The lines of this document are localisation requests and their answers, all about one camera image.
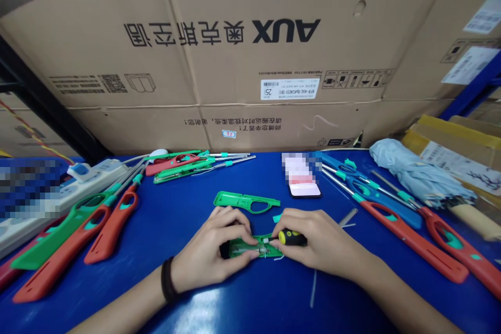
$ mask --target power strip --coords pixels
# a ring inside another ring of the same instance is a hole
[[[75,179],[61,185],[58,193],[47,193],[32,203],[30,218],[9,218],[0,222],[0,259],[36,236],[47,225],[67,214],[81,199],[99,193],[123,176],[129,168],[118,159],[96,164],[97,175],[80,183]]]

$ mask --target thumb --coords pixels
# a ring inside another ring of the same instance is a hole
[[[232,274],[235,274],[237,271],[246,267],[249,262],[253,259],[259,257],[259,252],[256,250],[248,250],[238,257],[230,258],[223,261],[223,268],[225,274],[229,277]]]
[[[282,252],[286,257],[292,258],[293,260],[299,261],[303,263],[305,258],[305,247],[294,246],[294,245],[284,245],[280,243],[279,240],[270,241],[270,245],[277,248],[280,252]]]

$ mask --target red plastic handle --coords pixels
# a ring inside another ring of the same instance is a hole
[[[135,190],[136,186],[131,185],[129,189],[125,191],[118,204],[116,204],[115,210],[113,210],[113,213],[104,225],[98,238],[94,241],[89,253],[87,253],[83,259],[86,264],[95,264],[96,262],[106,260],[113,254],[122,227],[138,205],[139,198]],[[122,204],[127,205],[129,202],[132,203],[129,204],[128,207],[123,209],[120,208]]]
[[[180,167],[193,162],[198,162],[199,160],[200,157],[194,154],[181,154],[176,156],[175,158],[169,159],[167,162],[147,165],[146,176],[153,176],[163,170],[169,170],[174,167]]]
[[[501,271],[492,265],[480,254],[470,243],[461,237],[451,226],[444,222],[437,214],[427,207],[420,208],[420,212],[426,218],[426,226],[433,236],[433,239],[459,261],[461,261],[475,275],[489,291],[501,300]],[[438,230],[447,231],[453,234],[462,245],[457,249],[447,244],[438,233]]]
[[[454,283],[464,282],[469,274],[468,269],[420,236],[410,228],[398,214],[388,209],[386,206],[374,202],[363,201],[360,205],[378,221],[384,224],[386,228],[398,236],[399,239],[409,245],[417,254],[428,261],[428,263],[437,269],[444,277]],[[389,215],[386,216],[382,214],[378,209]]]
[[[95,227],[85,229],[91,220],[102,220]],[[110,217],[110,208],[101,205],[96,211],[66,240],[61,247],[36,271],[26,284],[14,295],[14,303],[26,303],[39,300],[46,296],[59,276],[64,272],[69,263],[85,246],[85,244],[98,233]]]
[[[35,245],[37,245],[39,238],[48,236],[50,232],[47,231],[51,227],[59,226],[59,224],[61,224],[61,222],[63,222],[66,219],[67,215],[62,216],[61,218],[57,219],[56,221],[52,222],[47,227],[45,227],[32,241],[30,241],[15,256],[13,256],[9,261],[0,266],[0,292],[2,292],[5,288],[9,287],[12,282],[14,282],[17,278],[21,276],[22,273],[24,273],[24,270],[22,269],[13,269],[10,267],[10,265],[14,262],[14,260],[23,253],[25,253],[28,249],[33,248]]]

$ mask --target black metal frame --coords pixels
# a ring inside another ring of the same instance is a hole
[[[14,93],[87,163],[94,165],[113,155],[59,103],[1,35],[0,92]]]

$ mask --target black hair tie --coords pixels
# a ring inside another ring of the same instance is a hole
[[[179,299],[179,294],[176,292],[174,285],[172,284],[171,263],[173,258],[174,257],[171,257],[165,260],[162,264],[162,292],[168,303],[174,303],[177,299]]]

